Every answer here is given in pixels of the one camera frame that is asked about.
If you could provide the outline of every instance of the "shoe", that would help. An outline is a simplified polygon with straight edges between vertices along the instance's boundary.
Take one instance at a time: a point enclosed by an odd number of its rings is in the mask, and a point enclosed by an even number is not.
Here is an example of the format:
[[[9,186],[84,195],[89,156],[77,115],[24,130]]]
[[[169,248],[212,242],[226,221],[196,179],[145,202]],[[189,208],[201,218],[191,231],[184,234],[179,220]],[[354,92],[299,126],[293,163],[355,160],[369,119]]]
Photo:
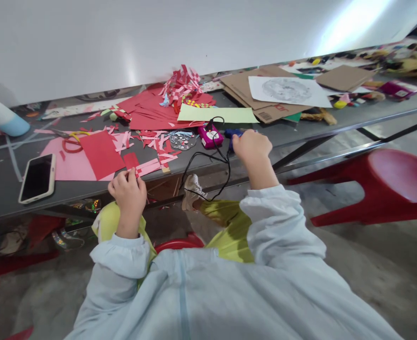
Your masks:
[[[207,194],[202,191],[202,187],[199,184],[199,178],[197,177],[197,175],[189,175],[185,181],[185,196],[183,197],[183,202],[181,203],[181,209],[188,211],[195,210],[193,208],[193,203],[197,201],[199,198],[201,198],[199,195],[205,198],[207,197]]]

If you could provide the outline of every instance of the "concrete floor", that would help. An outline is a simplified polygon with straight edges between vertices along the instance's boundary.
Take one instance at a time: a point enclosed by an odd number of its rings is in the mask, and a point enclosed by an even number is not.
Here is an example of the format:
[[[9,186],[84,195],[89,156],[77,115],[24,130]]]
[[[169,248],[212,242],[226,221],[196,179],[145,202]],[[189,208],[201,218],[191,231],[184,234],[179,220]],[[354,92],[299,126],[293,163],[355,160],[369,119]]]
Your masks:
[[[417,115],[377,126],[372,130],[384,136],[417,123]],[[302,160],[328,154],[369,142],[357,131],[341,134],[313,150]],[[297,147],[273,151],[277,159]],[[417,132],[405,136],[388,147],[417,155]],[[325,167],[330,162],[301,168],[282,174],[287,178]],[[244,173],[233,170],[235,176]],[[223,181],[222,176],[203,177],[203,185]],[[363,196],[356,183],[337,185],[307,183],[288,187],[302,198],[306,217],[355,203]],[[247,194],[248,185],[226,189],[221,198],[240,200]],[[196,231],[205,242],[219,227],[204,216],[183,212],[179,205],[170,209],[147,211],[147,231],[156,244],[170,238],[183,237]],[[417,340],[417,221],[363,226],[346,223],[314,228],[307,227],[328,247],[327,263],[351,285],[353,291],[375,308],[405,339]],[[85,297],[92,262],[88,256],[96,240],[59,258],[25,270],[0,277],[0,339],[20,332],[31,325],[31,339],[62,339],[71,330],[78,309]]]

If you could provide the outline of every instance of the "white paper with drawing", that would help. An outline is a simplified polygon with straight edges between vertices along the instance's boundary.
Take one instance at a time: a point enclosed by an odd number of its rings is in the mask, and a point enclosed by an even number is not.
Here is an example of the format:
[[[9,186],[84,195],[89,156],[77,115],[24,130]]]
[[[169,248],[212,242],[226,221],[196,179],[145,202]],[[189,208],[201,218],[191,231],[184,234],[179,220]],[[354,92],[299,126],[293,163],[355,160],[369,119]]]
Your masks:
[[[332,107],[323,88],[312,79],[250,76],[252,97],[262,102]]]

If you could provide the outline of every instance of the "yellow paper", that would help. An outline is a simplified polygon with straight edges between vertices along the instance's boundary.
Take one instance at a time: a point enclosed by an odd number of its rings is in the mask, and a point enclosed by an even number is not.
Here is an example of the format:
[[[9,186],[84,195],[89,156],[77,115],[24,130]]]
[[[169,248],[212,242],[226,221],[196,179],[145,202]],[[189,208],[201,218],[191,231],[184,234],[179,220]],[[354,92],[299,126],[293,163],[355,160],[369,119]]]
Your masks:
[[[204,108],[200,109],[195,106],[186,104],[181,105],[178,120],[194,121],[202,120],[209,121],[211,118],[220,116],[224,118],[226,123],[258,123],[252,108]],[[216,118],[214,121],[222,122],[221,118]]]

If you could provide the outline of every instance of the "yellow-green pants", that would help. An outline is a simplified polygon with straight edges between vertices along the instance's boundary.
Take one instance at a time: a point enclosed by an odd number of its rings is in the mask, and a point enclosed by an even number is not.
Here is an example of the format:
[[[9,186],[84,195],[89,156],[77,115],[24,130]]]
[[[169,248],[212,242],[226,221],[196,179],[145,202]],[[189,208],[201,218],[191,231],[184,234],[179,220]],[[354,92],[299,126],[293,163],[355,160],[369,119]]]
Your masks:
[[[219,257],[242,263],[252,263],[254,258],[247,246],[246,235],[251,225],[250,218],[242,212],[237,201],[203,202],[200,208],[202,214],[215,221],[225,229],[219,232],[205,248],[218,248]],[[99,213],[94,224],[94,232],[100,241],[112,238],[117,230],[120,219],[120,209],[115,202],[105,206]],[[139,233],[150,244],[150,260],[157,255],[150,238],[145,232],[145,219],[139,224]]]

